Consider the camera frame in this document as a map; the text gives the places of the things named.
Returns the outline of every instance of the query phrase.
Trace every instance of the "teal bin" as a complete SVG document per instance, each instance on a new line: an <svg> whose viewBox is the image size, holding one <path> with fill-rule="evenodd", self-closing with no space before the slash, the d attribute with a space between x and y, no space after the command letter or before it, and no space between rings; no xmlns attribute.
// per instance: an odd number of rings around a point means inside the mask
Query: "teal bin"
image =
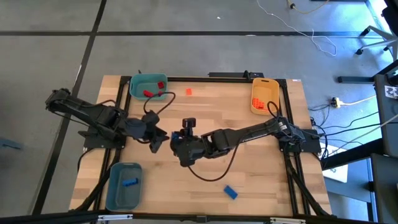
<svg viewBox="0 0 398 224"><path fill-rule="evenodd" d="M138 179L138 183L123 186L124 180ZM118 162L111 167L105 207L114 212L135 209L141 200L142 167L138 163Z"/></svg>
<svg viewBox="0 0 398 224"><path fill-rule="evenodd" d="M159 88L158 82L163 82L164 87ZM167 76L166 74L135 74L130 81L130 94L137 100L147 100L144 96L144 90L150 91L153 94L158 94L159 91L167 91ZM164 100L166 95L155 96L150 100Z"/></svg>

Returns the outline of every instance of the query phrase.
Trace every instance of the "wooden table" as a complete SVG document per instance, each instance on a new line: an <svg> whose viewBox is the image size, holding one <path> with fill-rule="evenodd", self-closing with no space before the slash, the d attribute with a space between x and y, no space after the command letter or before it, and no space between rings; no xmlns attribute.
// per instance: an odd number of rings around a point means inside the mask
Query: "wooden table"
<svg viewBox="0 0 398 224"><path fill-rule="evenodd" d="M120 76L104 76L98 102L116 99ZM160 114L158 127L168 134L182 128L182 119L195 117L194 134L201 135L219 128L239 129L264 122L270 116L251 113L250 83L169 82L169 91L176 93L175 101ZM311 128L307 103L300 80L287 80L295 125ZM186 95L186 88L192 95ZM283 95L281 98L284 110ZM140 118L144 102L131 99L129 116ZM164 101L151 101L147 109L157 111ZM232 153L217 159L200 159L193 170L212 179L226 169ZM104 150L95 149L81 161L70 208L79 206L98 183ZM316 201L331 212L319 161L311 154L302 153L305 183ZM137 162L144 169L142 197L134 212L207 215L262 215L291 216L292 209L283 155L276 138L268 136L239 146L233 165L226 177L217 182L197 179L180 166L169 142L164 142L157 154L148 145L127 139L121 162ZM231 200L224 192L230 185L239 194ZM107 186L101 199L104 208ZM296 186L298 208L303 213L299 188Z"/></svg>

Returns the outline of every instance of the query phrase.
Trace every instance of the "gray floor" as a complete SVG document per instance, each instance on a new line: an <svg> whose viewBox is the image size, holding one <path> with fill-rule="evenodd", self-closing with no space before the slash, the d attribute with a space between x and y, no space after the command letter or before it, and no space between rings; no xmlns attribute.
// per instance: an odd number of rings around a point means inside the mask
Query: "gray floor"
<svg viewBox="0 0 398 224"><path fill-rule="evenodd" d="M364 3L331 2L308 15L288 10L284 1L260 3L302 31L359 31L374 25ZM91 30L99 4L99 0L0 1L0 30ZM300 1L296 5L308 10L319 4ZM108 1L99 29L290 31L264 14L253 0ZM318 40L323 48L333 50ZM338 48L336 57L318 51L306 37L97 37L79 97L95 101L103 75L133 75L138 69L200 77L208 72L251 70L271 78L301 79L309 106L324 104L333 96L350 102L373 95L371 85L342 85L335 78L374 75L392 62L391 54L382 48L366 50L361 56L354 54L361 45L379 39L331 40ZM72 88L87 41L87 37L0 37L0 136L24 145L20 151L0 150L0 217L29 213L60 121L44 110L44 101L52 89ZM325 126L348 124L375 111L375 100L333 109ZM321 112L312 115L318 123L323 119ZM377 116L355 125L375 122ZM45 213L68 209L82 150L83 139L77 134L81 129L79 124L68 129ZM336 138L351 140L365 131ZM365 143L379 135L375 132L360 141ZM341 146L341 142L332 145ZM364 219L358 215L366 211L364 203L336 195L330 195L330 200L333 213L339 217Z"/></svg>

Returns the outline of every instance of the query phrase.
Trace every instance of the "plastic tray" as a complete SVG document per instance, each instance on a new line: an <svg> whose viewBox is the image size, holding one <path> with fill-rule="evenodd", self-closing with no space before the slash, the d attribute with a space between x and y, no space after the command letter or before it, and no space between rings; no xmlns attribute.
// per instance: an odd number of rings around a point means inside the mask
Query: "plastic tray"
<svg viewBox="0 0 398 224"><path fill-rule="evenodd" d="M253 106L254 100L262 102L263 109ZM273 101L279 108L279 83L270 78L255 78L251 89L250 110L255 114L270 115L267 109L267 103ZM276 114L275 106L270 106L271 111Z"/></svg>
<svg viewBox="0 0 398 224"><path fill-rule="evenodd" d="M159 89L157 83L163 82L164 88ZM144 90L157 94L159 91L167 91L167 76L165 74L135 74L130 81L130 94L137 100L147 100ZM155 96L150 100L164 100L165 95Z"/></svg>
<svg viewBox="0 0 398 224"><path fill-rule="evenodd" d="M123 186L123 181L138 178L138 184ZM142 168L138 163L118 162L111 168L105 207L110 211L136 208L141 199Z"/></svg>

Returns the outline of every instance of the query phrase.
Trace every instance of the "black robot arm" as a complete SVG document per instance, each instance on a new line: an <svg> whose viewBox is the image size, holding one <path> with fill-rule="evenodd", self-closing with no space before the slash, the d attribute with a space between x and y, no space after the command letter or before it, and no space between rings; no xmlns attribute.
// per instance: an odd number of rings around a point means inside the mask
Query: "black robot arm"
<svg viewBox="0 0 398 224"><path fill-rule="evenodd" d="M183 119L183 129L172 133L170 148L180 159L180 165L194 165L197 159L213 159L227 155L238 144L268 135L291 145L301 144L305 137L301 130L289 124L284 117L272 118L265 123L256 124L238 130L218 129L197 137L192 128L196 126L195 118Z"/></svg>
<svg viewBox="0 0 398 224"><path fill-rule="evenodd" d="M156 153L163 141L168 140L166 132L158 128L159 116L148 111L141 118L127 118L128 113L114 106L103 104L92 105L77 97L71 96L67 89L54 90L45 102L46 109L53 113L74 115L86 124L95 128L99 135L110 141L119 141L124 136L149 143L150 150ZM79 131L83 137L93 133Z"/></svg>

